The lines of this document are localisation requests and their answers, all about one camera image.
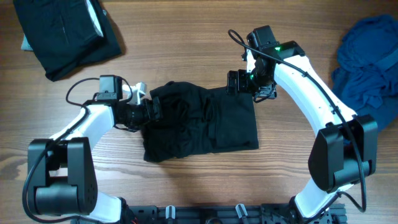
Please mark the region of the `black t-shirt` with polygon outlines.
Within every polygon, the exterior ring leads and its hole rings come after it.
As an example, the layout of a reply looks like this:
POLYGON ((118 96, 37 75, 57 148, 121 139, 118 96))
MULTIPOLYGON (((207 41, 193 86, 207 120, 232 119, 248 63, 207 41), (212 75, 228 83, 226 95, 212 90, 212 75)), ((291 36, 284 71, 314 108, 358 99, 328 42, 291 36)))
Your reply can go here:
POLYGON ((150 96, 159 99, 163 117, 141 131, 147 162, 259 147, 248 93, 229 95, 224 88, 168 82, 151 90, 150 96))

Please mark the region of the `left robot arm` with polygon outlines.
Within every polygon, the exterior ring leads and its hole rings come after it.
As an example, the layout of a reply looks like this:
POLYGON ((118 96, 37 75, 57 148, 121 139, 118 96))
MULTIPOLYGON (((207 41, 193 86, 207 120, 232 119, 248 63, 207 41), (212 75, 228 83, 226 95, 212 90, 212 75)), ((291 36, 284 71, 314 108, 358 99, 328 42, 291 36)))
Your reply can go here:
POLYGON ((109 130, 136 132, 162 118, 157 97, 142 99, 126 79, 102 75, 99 91, 78 104, 80 114, 63 130, 28 147, 22 189, 25 214, 39 223, 137 223, 123 198, 98 190, 92 149, 109 130))

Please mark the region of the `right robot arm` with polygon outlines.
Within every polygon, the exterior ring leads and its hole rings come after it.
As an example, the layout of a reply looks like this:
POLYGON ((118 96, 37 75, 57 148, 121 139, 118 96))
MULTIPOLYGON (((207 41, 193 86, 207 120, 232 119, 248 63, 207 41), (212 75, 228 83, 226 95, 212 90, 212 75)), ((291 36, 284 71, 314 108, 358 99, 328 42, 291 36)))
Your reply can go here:
POLYGON ((277 41, 269 26, 258 27, 242 38, 235 30, 228 35, 244 48, 244 70, 230 71, 226 91, 249 93, 255 103, 275 98, 283 88, 305 115, 315 133, 304 189, 276 211, 286 223, 311 223, 321 218, 338 221, 333 203, 347 196, 354 185, 367 208, 366 177, 373 175, 377 159, 377 123, 360 116, 339 100, 314 71, 304 50, 295 41, 277 41))

